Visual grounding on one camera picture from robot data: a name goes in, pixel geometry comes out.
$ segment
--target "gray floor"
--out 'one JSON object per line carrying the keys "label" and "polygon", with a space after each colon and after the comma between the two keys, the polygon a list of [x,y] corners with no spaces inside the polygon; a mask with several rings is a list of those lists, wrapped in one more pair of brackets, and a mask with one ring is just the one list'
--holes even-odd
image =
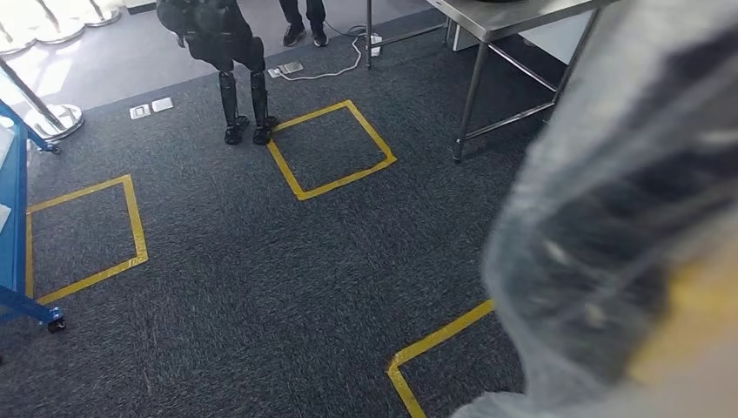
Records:
{"label": "gray floor", "polygon": [[[440,19],[429,10],[379,29],[393,35]],[[346,63],[350,42],[268,62],[299,60],[320,73]],[[562,73],[519,39],[500,45],[552,81]],[[2,324],[0,416],[407,416],[387,365],[486,299],[480,251],[546,116],[495,132],[453,164],[448,146],[474,57],[443,48],[434,33],[386,48],[372,71],[269,80],[273,115],[289,120],[351,99],[398,159],[307,201],[265,148],[223,144],[215,74],[92,109],[61,155],[33,152],[30,203],[130,174],[150,258],[61,299],[63,334],[26,319]],[[250,114],[245,69],[236,76]],[[130,120],[131,105],[161,97],[176,107]],[[551,92],[490,57],[480,97],[473,126]],[[337,177],[375,161],[345,113],[293,128],[274,140],[306,185],[327,181],[326,167]],[[34,213],[39,292],[131,256],[122,204],[113,188]],[[493,315],[401,370],[429,418],[523,385]]]}
{"label": "gray floor", "polygon": [[[305,2],[300,1],[301,9]],[[327,21],[348,30],[366,20],[364,0],[325,0]],[[265,40],[266,55],[282,46],[285,18],[277,0],[239,0],[254,33]],[[375,0],[377,23],[425,10],[425,0]],[[327,28],[329,36],[336,33]],[[351,49],[346,55],[352,55]],[[214,72],[177,46],[175,37],[157,20],[155,12],[127,13],[117,23],[87,28],[79,40],[56,46],[35,46],[8,60],[13,69],[47,103],[69,103],[82,109],[129,98]],[[11,105],[22,98],[0,79],[0,98]]]}

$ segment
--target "person's leg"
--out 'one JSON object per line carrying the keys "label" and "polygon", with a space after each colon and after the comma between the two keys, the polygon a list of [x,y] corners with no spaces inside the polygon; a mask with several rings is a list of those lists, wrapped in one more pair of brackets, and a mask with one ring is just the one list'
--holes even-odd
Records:
{"label": "person's leg", "polygon": [[307,19],[310,21],[310,27],[322,28],[325,22],[325,6],[323,0],[307,0]]}
{"label": "person's leg", "polygon": [[251,71],[252,102],[254,119],[256,120],[253,143],[256,145],[267,145],[272,139],[272,129],[277,125],[277,119],[269,116],[266,80],[264,77],[264,71],[266,70],[264,43],[261,38],[253,37],[248,50],[245,50],[245,54],[237,57],[236,60]]}
{"label": "person's leg", "polygon": [[325,35],[323,22],[325,22],[325,6],[323,0],[307,0],[307,19],[310,20],[312,29],[312,42],[315,46],[328,45],[328,36]]}
{"label": "person's leg", "polygon": [[279,5],[282,6],[285,19],[290,24],[282,38],[282,44],[293,46],[305,35],[305,24],[302,22],[302,15],[299,14],[298,0],[279,0]]}

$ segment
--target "plastic wrap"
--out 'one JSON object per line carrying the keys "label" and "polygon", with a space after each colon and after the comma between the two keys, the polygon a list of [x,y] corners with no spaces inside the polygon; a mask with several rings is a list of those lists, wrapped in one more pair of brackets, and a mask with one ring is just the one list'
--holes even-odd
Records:
{"label": "plastic wrap", "polygon": [[486,250],[526,391],[453,418],[734,416],[736,23],[730,2],[605,12]]}

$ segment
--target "stainless steel table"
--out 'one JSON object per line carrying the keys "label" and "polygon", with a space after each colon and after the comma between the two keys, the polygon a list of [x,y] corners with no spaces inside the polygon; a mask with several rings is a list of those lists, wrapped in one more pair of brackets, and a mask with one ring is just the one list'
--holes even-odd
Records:
{"label": "stainless steel table", "polygon": [[[452,20],[479,39],[480,47],[477,52],[476,63],[474,64],[472,83],[469,86],[469,92],[466,96],[464,117],[461,120],[459,136],[454,140],[453,145],[453,159],[456,162],[460,162],[463,158],[464,144],[466,141],[477,138],[489,133],[490,131],[494,131],[502,126],[509,125],[512,122],[527,118],[528,116],[534,115],[556,105],[569,78],[571,77],[572,70],[577,63],[580,54],[584,50],[584,46],[586,45],[589,36],[592,33],[592,29],[600,15],[600,10],[614,1],[615,0],[525,0],[518,3],[482,3],[476,0],[427,0],[429,4],[446,15],[446,22],[444,24],[416,30],[372,44],[372,0],[366,0],[366,66],[367,68],[372,68],[371,50],[373,47],[392,44],[410,37],[416,37],[418,35],[444,28],[446,29],[446,37],[444,39],[447,39]],[[574,55],[569,62],[569,66],[567,67],[564,77],[561,79],[558,86],[548,83],[541,76],[492,44],[492,41],[496,39],[508,37],[524,30],[537,28],[544,24],[550,24],[590,10],[594,10],[594,13],[587,23],[587,27],[585,28],[579,44],[574,51]],[[534,108],[517,113],[505,120],[501,120],[476,131],[469,132],[469,121],[472,117],[474,101],[480,85],[481,71],[482,68],[484,68],[484,64],[490,50],[496,52],[507,62],[548,88],[548,90],[552,91],[554,95],[551,101],[546,102],[545,104],[535,106]]]}

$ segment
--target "caster wheel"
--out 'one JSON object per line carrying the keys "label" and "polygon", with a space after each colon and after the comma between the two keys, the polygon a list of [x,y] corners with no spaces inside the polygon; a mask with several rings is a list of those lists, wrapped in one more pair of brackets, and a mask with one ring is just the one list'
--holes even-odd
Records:
{"label": "caster wheel", "polygon": [[64,322],[64,318],[59,318],[58,320],[53,320],[52,322],[49,322],[46,327],[47,329],[49,329],[50,333],[54,334],[58,333],[59,331],[64,331],[65,328],[67,328],[67,324]]}

